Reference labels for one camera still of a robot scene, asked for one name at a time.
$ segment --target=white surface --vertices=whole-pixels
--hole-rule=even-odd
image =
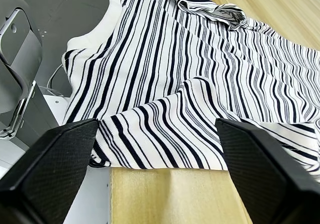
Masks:
[[[120,0],[109,0],[109,7],[99,24],[89,33],[70,39],[67,43],[67,51],[82,48],[98,49],[111,36],[121,11]]]
[[[46,103],[48,104],[51,112],[53,113],[59,126],[63,124],[65,113],[68,107],[68,97],[43,95]]]
[[[14,165],[24,153],[24,150],[12,143],[10,140],[0,140],[1,161]]]
[[[110,211],[110,168],[86,170],[64,224],[106,224]]]
[[[9,171],[9,169],[0,166],[0,179]]]

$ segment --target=gray metal panel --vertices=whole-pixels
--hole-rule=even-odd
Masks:
[[[46,86],[49,77],[61,64],[68,40],[90,32],[104,16],[109,0],[25,1],[43,35],[43,58],[35,80],[39,86]],[[70,96],[72,89],[62,68],[52,80],[52,88]]]
[[[14,109],[22,94],[22,88],[0,60],[0,114]]]
[[[41,38],[39,33],[37,33],[37,27],[34,23],[34,21],[31,18],[31,13],[29,10],[29,6],[24,0],[0,0],[0,27],[4,25],[6,22],[6,18],[9,18],[11,14],[14,12],[16,8],[21,8],[28,17],[28,21],[30,23],[31,30],[34,30],[35,35],[39,42],[41,43]]]
[[[35,85],[32,96],[16,133],[16,137],[29,147],[46,131],[59,126],[38,85]]]
[[[0,57],[6,64],[12,64],[29,31],[30,25],[25,12],[21,9],[14,10],[0,30]]]
[[[22,97],[26,97],[32,82],[35,79],[42,60],[42,47],[35,36],[29,30],[23,44],[20,47],[10,69],[14,72],[15,78],[22,86]]]

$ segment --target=fabric fold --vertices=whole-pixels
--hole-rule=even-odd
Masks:
[[[184,12],[198,15],[213,22],[228,25],[229,30],[245,28],[247,17],[235,4],[217,5],[211,0],[175,0],[177,6]]]

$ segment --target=striped shirt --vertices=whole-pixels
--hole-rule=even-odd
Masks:
[[[215,127],[225,118],[266,130],[320,180],[318,51],[234,4],[120,4],[99,48],[62,58],[73,89],[65,122],[99,120],[96,163],[226,170]]]

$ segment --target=wooden table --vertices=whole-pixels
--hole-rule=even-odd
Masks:
[[[282,36],[320,50],[318,0],[213,0],[234,3]],[[111,170],[112,224],[252,223],[227,171]]]

